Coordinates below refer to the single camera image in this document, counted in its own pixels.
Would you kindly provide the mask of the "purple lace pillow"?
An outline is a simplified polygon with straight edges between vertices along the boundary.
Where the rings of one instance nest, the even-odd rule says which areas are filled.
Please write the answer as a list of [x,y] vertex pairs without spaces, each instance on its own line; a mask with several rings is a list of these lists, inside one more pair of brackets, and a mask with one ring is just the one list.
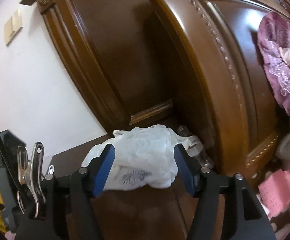
[[290,48],[290,22],[276,12],[269,12],[261,20],[257,39],[274,98],[290,116],[290,67],[279,51],[280,48]]

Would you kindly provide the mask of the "clear plastic soda bottle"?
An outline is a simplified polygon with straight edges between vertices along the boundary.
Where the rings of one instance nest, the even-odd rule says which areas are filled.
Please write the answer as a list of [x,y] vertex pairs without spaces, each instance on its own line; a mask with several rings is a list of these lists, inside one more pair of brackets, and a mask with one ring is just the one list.
[[191,133],[186,126],[178,126],[177,132],[178,135],[189,139],[189,148],[187,150],[188,155],[197,159],[202,167],[205,166],[212,169],[214,167],[214,162],[206,154],[205,147],[200,139]]

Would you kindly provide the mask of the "wooden bed headboard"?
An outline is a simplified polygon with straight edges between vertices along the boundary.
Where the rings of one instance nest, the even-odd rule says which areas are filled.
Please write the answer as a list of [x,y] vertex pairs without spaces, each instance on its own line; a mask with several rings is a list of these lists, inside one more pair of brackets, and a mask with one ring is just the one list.
[[22,0],[36,4],[70,78],[107,133],[185,125],[223,174],[250,178],[287,127],[257,46],[290,0]]

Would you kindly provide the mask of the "white opaque plastic bag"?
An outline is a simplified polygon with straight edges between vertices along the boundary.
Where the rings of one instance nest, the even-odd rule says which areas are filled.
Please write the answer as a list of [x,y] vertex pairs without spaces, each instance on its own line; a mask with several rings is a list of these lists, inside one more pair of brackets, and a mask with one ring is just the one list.
[[104,186],[105,191],[130,191],[148,185],[166,189],[174,182],[178,168],[174,160],[174,147],[182,144],[186,150],[198,143],[192,135],[177,135],[164,125],[131,131],[115,130],[114,137],[93,146],[81,166],[88,166],[99,157],[107,144],[115,148],[115,159]]

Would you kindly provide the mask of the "pink paper packet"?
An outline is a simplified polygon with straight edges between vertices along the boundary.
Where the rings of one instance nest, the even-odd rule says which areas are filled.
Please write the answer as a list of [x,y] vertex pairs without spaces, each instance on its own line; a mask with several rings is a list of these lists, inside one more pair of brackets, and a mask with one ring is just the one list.
[[258,186],[269,219],[277,217],[290,204],[290,172],[277,170]]

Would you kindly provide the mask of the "dark wooden nightstand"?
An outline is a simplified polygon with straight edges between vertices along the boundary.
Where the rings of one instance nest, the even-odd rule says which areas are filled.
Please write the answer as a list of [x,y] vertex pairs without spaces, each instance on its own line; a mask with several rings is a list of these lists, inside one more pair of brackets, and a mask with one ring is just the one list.
[[[57,177],[72,174],[89,150],[112,134],[59,141],[53,135],[41,138],[45,147],[43,171],[50,164]],[[167,189],[148,186],[133,191],[106,191],[91,201],[105,239],[185,239],[197,199],[186,193],[180,178]]]

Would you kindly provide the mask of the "beige wall light switch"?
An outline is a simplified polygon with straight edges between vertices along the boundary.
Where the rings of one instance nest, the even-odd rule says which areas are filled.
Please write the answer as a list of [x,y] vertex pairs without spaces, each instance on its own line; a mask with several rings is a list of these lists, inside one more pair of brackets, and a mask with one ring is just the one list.
[[4,26],[4,40],[5,45],[9,46],[16,34],[22,29],[22,15],[21,10],[17,9],[12,16],[8,19]]

